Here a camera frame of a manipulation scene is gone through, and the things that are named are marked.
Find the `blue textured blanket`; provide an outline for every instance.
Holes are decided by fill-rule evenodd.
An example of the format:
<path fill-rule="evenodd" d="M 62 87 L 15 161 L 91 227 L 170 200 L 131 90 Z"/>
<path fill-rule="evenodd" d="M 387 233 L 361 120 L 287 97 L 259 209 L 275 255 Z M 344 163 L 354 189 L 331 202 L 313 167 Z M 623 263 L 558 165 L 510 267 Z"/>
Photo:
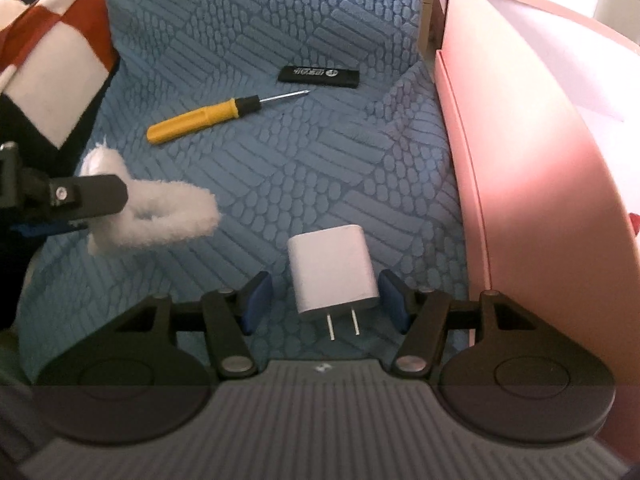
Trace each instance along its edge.
<path fill-rule="evenodd" d="M 376 272 L 466 297 L 465 245 L 449 144 L 433 84 L 415 53 L 421 0 L 107 0 L 120 69 L 89 148 L 106 142 L 135 178 L 185 180 L 215 193 L 209 238 L 92 258 L 86 234 L 52 238 L 20 306 L 20 354 L 34 378 L 49 360 L 133 306 L 168 292 L 192 301 L 260 270 L 275 300 L 249 339 L 269 358 L 388 362 L 401 336 L 376 308 L 326 326 L 296 313 L 287 260 L 295 234 L 355 223 Z M 146 128 L 185 111 L 301 87 L 286 64 L 360 70 L 358 89 L 315 88 L 253 116 L 160 147 Z M 206 361 L 202 338 L 180 346 Z"/>

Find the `metal prong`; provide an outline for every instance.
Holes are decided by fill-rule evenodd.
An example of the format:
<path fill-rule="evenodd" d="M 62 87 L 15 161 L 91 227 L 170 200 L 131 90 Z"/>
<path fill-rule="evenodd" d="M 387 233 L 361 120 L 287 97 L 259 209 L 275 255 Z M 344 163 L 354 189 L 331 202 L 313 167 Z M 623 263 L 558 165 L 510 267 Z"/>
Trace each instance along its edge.
<path fill-rule="evenodd" d="M 331 321 L 331 314 L 326 315 L 326 323 L 329 325 L 329 336 L 331 337 L 331 341 L 335 341 L 334 324 Z"/>
<path fill-rule="evenodd" d="M 356 329 L 356 335 L 360 335 L 360 327 L 358 326 L 358 318 L 356 317 L 356 311 L 351 309 L 351 317 L 353 317 L 353 326 Z"/>
<path fill-rule="evenodd" d="M 260 104 L 265 104 L 270 101 L 277 101 L 278 99 L 286 99 L 287 97 L 295 97 L 297 95 L 307 95 L 311 90 L 300 90 L 299 92 L 291 92 L 290 94 L 276 95 L 274 97 L 267 97 L 266 99 L 260 99 Z"/>

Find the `screwdriver handle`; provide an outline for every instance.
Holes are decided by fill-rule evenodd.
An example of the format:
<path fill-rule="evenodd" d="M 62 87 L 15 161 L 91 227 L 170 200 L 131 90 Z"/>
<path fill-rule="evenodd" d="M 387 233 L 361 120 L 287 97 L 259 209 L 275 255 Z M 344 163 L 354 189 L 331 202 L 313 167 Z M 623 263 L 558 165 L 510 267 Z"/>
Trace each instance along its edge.
<path fill-rule="evenodd" d="M 196 130 L 208 128 L 214 124 L 240 117 L 235 99 L 224 103 L 198 108 L 177 117 L 167 119 L 150 126 L 146 131 L 146 140 L 151 144 L 162 144 L 185 136 Z"/>

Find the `red and white checkered cloth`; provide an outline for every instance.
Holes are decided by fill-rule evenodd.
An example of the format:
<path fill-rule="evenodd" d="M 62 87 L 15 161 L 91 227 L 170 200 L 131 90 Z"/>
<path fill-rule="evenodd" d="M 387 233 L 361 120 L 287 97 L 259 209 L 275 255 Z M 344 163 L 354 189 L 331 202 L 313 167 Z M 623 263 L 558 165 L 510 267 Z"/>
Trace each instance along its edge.
<path fill-rule="evenodd" d="M 2 0 L 0 27 L 0 142 L 68 176 L 118 60 L 105 1 Z"/>

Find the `yellow screwdriver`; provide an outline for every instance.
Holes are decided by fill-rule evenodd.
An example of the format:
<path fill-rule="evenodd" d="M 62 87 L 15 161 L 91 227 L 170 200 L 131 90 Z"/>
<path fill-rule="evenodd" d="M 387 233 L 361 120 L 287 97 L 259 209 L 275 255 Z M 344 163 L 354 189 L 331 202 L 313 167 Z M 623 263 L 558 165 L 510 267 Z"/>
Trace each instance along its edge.
<path fill-rule="evenodd" d="M 208 128 L 214 124 L 239 119 L 247 114 L 257 112 L 262 105 L 279 99 L 307 95 L 310 90 L 301 90 L 290 94 L 276 95 L 266 99 L 260 99 L 257 95 L 229 99 L 224 103 L 198 108 L 193 112 L 178 115 L 173 119 L 167 119 L 161 123 L 150 126 L 146 131 L 146 140 L 152 144 L 162 144 L 169 140 L 177 139 L 196 130 Z"/>

